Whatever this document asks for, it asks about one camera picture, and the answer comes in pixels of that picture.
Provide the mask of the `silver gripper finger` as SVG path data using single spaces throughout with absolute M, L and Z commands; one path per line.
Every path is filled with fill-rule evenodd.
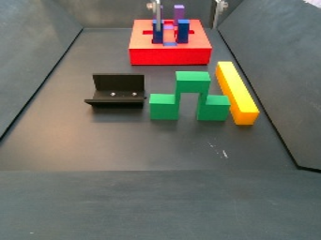
M 214 19 L 212 19 L 212 28 L 216 28 L 219 15 L 228 7 L 227 0 L 214 0 Z

